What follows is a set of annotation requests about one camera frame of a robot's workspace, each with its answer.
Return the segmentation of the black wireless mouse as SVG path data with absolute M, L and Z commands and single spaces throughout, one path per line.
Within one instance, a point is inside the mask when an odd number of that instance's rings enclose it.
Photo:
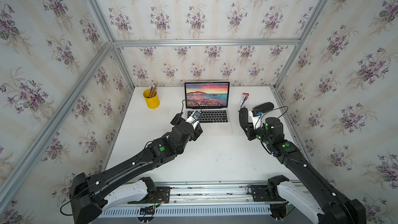
M 191 114 L 190 118 L 192 119 L 191 124 L 194 124 L 200 120 L 202 113 L 199 111 L 195 111 Z

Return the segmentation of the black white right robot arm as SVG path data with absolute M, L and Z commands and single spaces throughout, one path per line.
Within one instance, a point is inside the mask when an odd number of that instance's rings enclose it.
M 281 198 L 291 203 L 314 224 L 364 224 L 366 210 L 357 199 L 350 200 L 332 186 L 304 157 L 300 149 L 285 139 L 279 118 L 262 120 L 259 110 L 239 110 L 239 124 L 248 140 L 259 140 L 262 146 L 289 169 L 309 191 L 300 191 L 286 177 L 268 179 L 269 198 Z

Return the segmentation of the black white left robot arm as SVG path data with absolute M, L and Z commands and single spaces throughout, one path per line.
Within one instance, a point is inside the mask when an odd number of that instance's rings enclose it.
M 148 142 L 137 155 L 104 172 L 76 175 L 69 190 L 74 223 L 88 224 L 95 220 L 102 213 L 102 209 L 110 205 L 106 197 L 114 190 L 181 155 L 187 143 L 197 140 L 202 134 L 201 117 L 199 111 L 192 113 L 188 119 L 177 114 L 171 122 L 171 132 Z

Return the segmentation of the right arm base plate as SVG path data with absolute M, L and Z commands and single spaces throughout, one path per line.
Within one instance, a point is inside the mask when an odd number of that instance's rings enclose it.
M 287 202 L 278 193 L 272 193 L 267 185 L 249 185 L 247 193 L 252 196 L 254 202 Z

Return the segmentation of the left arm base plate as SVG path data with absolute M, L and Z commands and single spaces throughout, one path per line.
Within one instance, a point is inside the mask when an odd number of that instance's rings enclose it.
M 129 201 L 128 204 L 161 204 L 169 203 L 171 187 L 157 187 L 156 192 L 150 192 L 140 201 Z

